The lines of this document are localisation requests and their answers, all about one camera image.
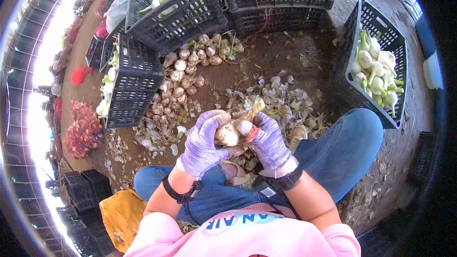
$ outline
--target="person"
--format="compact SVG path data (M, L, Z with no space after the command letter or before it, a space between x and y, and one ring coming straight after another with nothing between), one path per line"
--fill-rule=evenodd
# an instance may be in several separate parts
M225 186L237 172L220 162L243 152L237 146L214 146L216 129L229 120L222 110L203 113L174 167L147 166L137 172L134 188L148 202L124 256L360 256L354 232L341 223L335 203L374 160L383 136L379 117L353 109L315 140L306 140L303 125L296 127L292 155L276 121L258 113L253 122L260 131L252 144L269 176L265 179L298 177L282 184L276 198ZM203 188L195 195L200 182ZM183 198L189 193L193 200L183 204L191 199ZM183 235L175 219L201 226Z

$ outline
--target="white plastic bag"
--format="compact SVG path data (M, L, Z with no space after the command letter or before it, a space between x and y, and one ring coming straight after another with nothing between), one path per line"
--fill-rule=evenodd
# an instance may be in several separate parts
M111 33L127 16L129 0L114 0L106 12L106 31Z

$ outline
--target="bright light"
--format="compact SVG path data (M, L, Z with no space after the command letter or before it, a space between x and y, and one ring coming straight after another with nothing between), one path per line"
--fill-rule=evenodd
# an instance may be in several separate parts
M52 83L53 77L48 68L54 61L54 55L62 50L64 30L75 19L72 9L74 2L75 0L62 0L62 5L55 12L55 16L50 23L51 28L44 35L43 44L38 51L38 57L35 62L36 71L33 75L34 85L51 85ZM53 197L51 191L44 187L45 182L49 180L48 175L54 177L52 166L45 158L46 152L49 151L49 137L51 135L51 129L44 118L46 113L41 109L41 103L46 100L45 96L33 93L28 101L29 113L33 113L33 115L27 117L27 136L30 143L31 156L37 165L37 175L54 222L70 247L79 255L71 239L67 236L66 227L55 210L56 207L64 206L62 200Z

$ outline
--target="dirt floor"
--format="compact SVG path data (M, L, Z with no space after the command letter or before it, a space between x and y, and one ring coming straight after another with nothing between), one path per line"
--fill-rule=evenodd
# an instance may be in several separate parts
M402 129L386 129L384 141L378 157L359 183L338 204L343 222L352 226L356 234L374 226L385 218L392 210L404 206L412 197L413 190L409 187L407 171L414 156L421 131L433 130L433 97L426 88L422 71L424 57L414 30L414 20L411 19L400 0L368 0L379 9L406 37L408 46L408 83L405 118ZM87 77L82 85L71 83L71 72L80 64L85 64L85 53L92 34L100 23L94 15L97 1L85 14L83 25L73 46L71 62L66 70L62 90L62 139L66 129L71 125L71 101L83 101L93 106L100 102L101 77L96 70ZM234 83L245 77L248 80L237 85L237 89L245 89L254 84L253 75L263 76L266 81L286 70L297 80L297 87L304 89L313 98L315 111L323 112L329 122L334 122L348 109L337 107L328 102L328 76L334 65L334 58L340 52L339 46L334 46L332 40L342 36L341 27L347 20L357 0L335 0L332 10L326 14L318 30L303 30L274 34L262 34L253 42L252 49L245 51L251 56L241 64L223 64L221 66L198 67L201 74L209 82L192 97L202 105L202 110L215 108L215 104L224 106L227 99L224 96L226 88L232 88ZM307 67L300 62L300 54L305 55ZM93 150L87 159L74 160L67 151L64 155L77 170L95 168L110 175L106 161L112 167L112 186L115 190L132 187L135 172L146 165L174 165L175 156L171 150L155 159L150 152L136 142L135 131L132 128L120 128L115 133L105 135L104 147ZM127 153L117 153L126 162L118 162L111 149L117 143L127 145ZM179 153L184 151L184 143L178 144Z

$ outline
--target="glove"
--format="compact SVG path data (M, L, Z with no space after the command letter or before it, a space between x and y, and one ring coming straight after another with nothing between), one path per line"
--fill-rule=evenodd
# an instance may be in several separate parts
M297 168L298 162L284 144L283 135L276 120L259 112L253 123L259 128L255 130L257 133L252 139L253 150L264 168L259 174L280 178L293 172ZM245 120L237 129L241 134L248 136L252 133L253 123Z
M222 149L216 149L214 146L216 130L230 119L230 114L223 110L202 113L195 126L189 130L185 143L186 150L177 159L176 166L195 180L199 180L207 170L220 161L241 155L244 152L242 146Z

